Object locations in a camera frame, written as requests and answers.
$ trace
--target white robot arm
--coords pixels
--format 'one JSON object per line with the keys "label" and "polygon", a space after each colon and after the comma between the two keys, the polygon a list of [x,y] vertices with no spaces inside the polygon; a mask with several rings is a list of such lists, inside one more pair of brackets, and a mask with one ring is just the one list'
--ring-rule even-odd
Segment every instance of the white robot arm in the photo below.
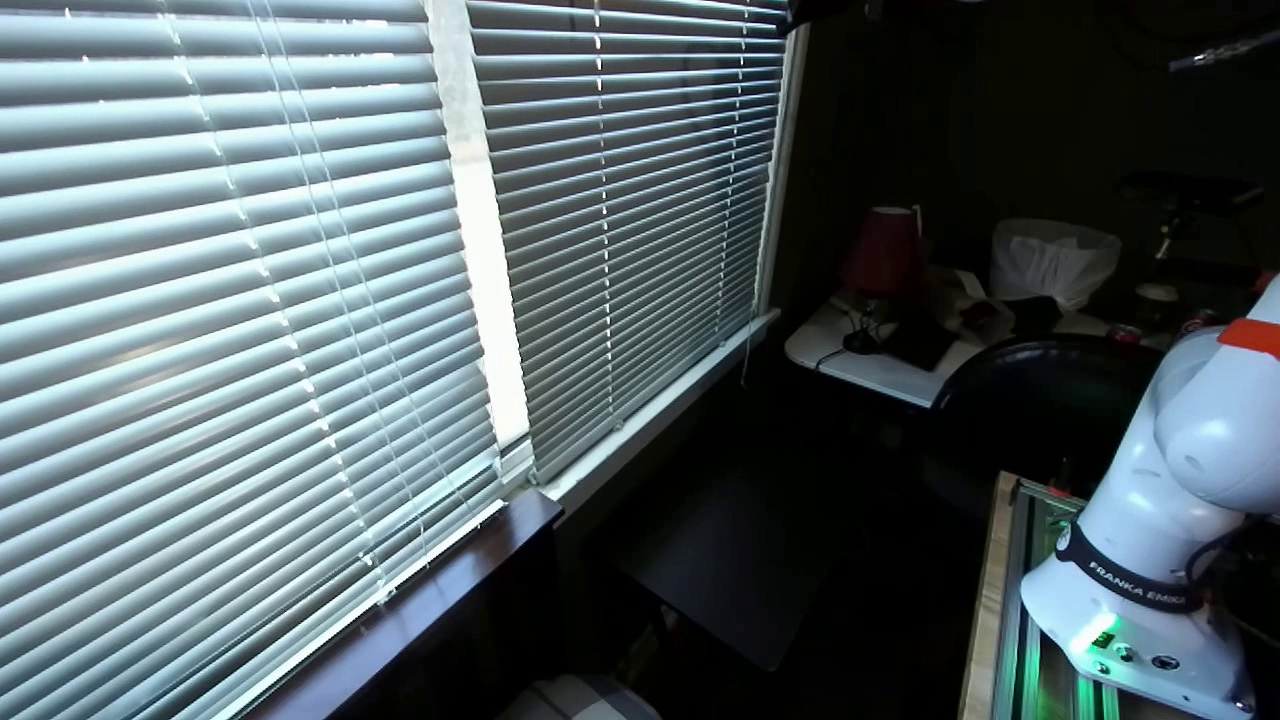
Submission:
{"label": "white robot arm", "polygon": [[1077,671],[1180,710],[1252,716],[1242,647],[1202,573],[1280,512],[1280,282],[1153,378],[1098,488],[1019,602]]}

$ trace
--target dark wall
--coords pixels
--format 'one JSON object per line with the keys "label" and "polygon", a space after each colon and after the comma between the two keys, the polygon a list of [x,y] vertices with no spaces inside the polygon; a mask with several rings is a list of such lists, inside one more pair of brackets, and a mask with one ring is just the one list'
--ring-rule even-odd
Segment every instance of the dark wall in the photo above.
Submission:
{"label": "dark wall", "polygon": [[[1280,187],[1280,44],[1168,77],[1187,47],[1280,28],[1275,0],[882,0],[808,25],[776,276],[780,307],[832,288],[868,203],[924,203],[934,255],[979,255],[998,217],[1095,226],[1155,247],[1135,167]],[[1280,255],[1280,195],[1199,219],[1207,255]]]}

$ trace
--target window blinds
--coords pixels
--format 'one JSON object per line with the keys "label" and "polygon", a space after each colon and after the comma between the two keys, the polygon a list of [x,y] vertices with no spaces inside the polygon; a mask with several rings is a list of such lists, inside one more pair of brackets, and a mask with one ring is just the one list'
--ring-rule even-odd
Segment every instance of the window blinds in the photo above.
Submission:
{"label": "window blinds", "polygon": [[784,0],[470,0],[533,449],[554,476],[756,318]]}
{"label": "window blinds", "polygon": [[133,10],[0,10],[0,716],[222,714],[492,496],[419,0]]}

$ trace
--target chair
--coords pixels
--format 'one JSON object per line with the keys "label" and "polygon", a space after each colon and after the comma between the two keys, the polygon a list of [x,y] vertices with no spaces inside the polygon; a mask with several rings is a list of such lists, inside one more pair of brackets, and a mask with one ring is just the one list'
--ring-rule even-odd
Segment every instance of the chair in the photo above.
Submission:
{"label": "chair", "polygon": [[1107,338],[1017,338],[983,350],[924,416],[924,488],[972,522],[989,522],[998,468],[1086,496],[1155,366],[1155,350]]}

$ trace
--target desk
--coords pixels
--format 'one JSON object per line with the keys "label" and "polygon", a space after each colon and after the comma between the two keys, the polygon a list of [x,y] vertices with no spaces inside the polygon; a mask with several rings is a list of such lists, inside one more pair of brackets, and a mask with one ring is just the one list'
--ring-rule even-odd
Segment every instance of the desk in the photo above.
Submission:
{"label": "desk", "polygon": [[1183,720],[1162,705],[1077,678],[1066,656],[1019,610],[1019,578],[1050,551],[1057,528],[1070,512],[1070,506],[998,471],[972,606],[959,720]]}
{"label": "desk", "polygon": [[[893,395],[900,406],[933,410],[942,381],[983,350],[974,342],[954,338],[934,367],[916,367],[882,354],[849,354],[842,338],[853,332],[853,326],[853,307],[838,298],[832,298],[789,338],[784,354],[798,367],[817,367],[824,378]],[[1057,332],[1103,338],[1110,332],[1110,326],[1095,318],[1065,318]]]}
{"label": "desk", "polygon": [[849,449],[764,437],[703,444],[665,468],[598,535],[612,569],[759,671],[780,671],[837,558],[855,541]]}

